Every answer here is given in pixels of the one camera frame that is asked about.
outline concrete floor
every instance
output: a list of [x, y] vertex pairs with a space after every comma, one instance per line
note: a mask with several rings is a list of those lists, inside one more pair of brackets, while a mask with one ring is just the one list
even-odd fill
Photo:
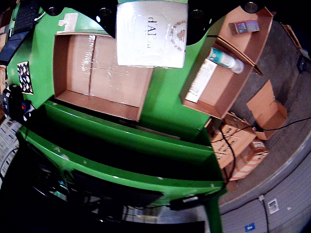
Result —
[[[299, 50], [283, 27], [274, 21], [258, 62], [264, 76], [250, 75], [231, 111], [254, 124], [255, 119], [246, 103], [270, 79], [276, 99], [287, 108], [285, 124], [311, 116], [311, 73], [305, 71], [299, 74], [296, 66], [299, 56]], [[233, 201], [264, 182], [290, 158], [310, 130], [311, 120], [307, 120], [277, 131], [265, 141], [269, 155], [246, 178], [238, 180], [238, 190], [223, 195], [219, 204]]]

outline white sticker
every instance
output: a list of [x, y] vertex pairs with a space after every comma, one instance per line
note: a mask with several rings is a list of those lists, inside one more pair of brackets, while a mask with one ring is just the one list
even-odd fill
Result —
[[269, 207], [270, 214], [273, 214], [279, 210], [276, 198], [268, 202], [268, 207]]
[[255, 148], [257, 148], [257, 147], [265, 147], [263, 142], [253, 142], [253, 145], [254, 145]]
[[198, 74], [196, 75], [188, 94], [186, 95], [186, 100], [197, 103], [200, 96], [202, 95], [207, 83], [212, 77], [217, 64], [205, 59], [202, 64]]
[[66, 13], [64, 19], [58, 21], [59, 26], [65, 26], [63, 32], [74, 32], [78, 20], [79, 13]]

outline open cardboard box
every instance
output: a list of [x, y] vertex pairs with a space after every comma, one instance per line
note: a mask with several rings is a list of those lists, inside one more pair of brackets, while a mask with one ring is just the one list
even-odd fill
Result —
[[103, 34], [55, 35], [54, 96], [80, 107], [138, 121], [153, 69], [117, 64], [115, 39]]
[[[270, 80], [246, 105], [252, 111], [258, 125], [264, 129], [279, 128], [287, 119], [287, 109], [276, 100]], [[268, 140], [275, 132], [255, 133], [261, 140]]]
[[[245, 12], [240, 6], [216, 21], [208, 31], [209, 36], [217, 36], [225, 40], [232, 47], [256, 66], [266, 44], [273, 21], [273, 14], [263, 8], [255, 14]], [[260, 31], [253, 33], [232, 33], [232, 23], [257, 20]]]
[[[194, 81], [211, 47], [224, 51], [244, 62], [244, 70], [240, 74], [218, 65], [207, 83], [197, 103], [186, 100], [186, 95]], [[201, 51], [193, 64], [189, 76], [179, 94], [182, 104], [186, 107], [207, 113], [216, 118], [224, 118], [244, 87], [253, 65], [243, 54], [220, 38], [207, 37]]]

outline blue sticker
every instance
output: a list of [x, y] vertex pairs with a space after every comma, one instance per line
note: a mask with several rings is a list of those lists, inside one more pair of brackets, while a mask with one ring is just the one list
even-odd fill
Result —
[[245, 226], [245, 232], [250, 232], [250, 231], [252, 231], [254, 229], [255, 229], [255, 223], [254, 222], [252, 222], [251, 224]]

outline cardboard box label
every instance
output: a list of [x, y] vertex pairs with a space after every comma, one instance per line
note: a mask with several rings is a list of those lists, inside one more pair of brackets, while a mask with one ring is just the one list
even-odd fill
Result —
[[186, 95], [186, 100], [197, 103], [200, 96], [202, 95], [207, 83], [212, 77], [217, 64], [205, 59], [202, 64], [198, 74], [196, 75], [188, 94]]

